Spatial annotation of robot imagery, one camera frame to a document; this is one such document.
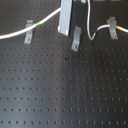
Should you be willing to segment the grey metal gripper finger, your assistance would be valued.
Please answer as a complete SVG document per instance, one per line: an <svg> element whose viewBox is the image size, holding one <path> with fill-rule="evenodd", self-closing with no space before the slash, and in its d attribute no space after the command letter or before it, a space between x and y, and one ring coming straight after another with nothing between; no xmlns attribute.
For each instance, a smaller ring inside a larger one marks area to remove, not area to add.
<svg viewBox="0 0 128 128"><path fill-rule="evenodd" d="M66 36L69 35L71 9L72 9L72 0L61 0L58 32Z"/></svg>

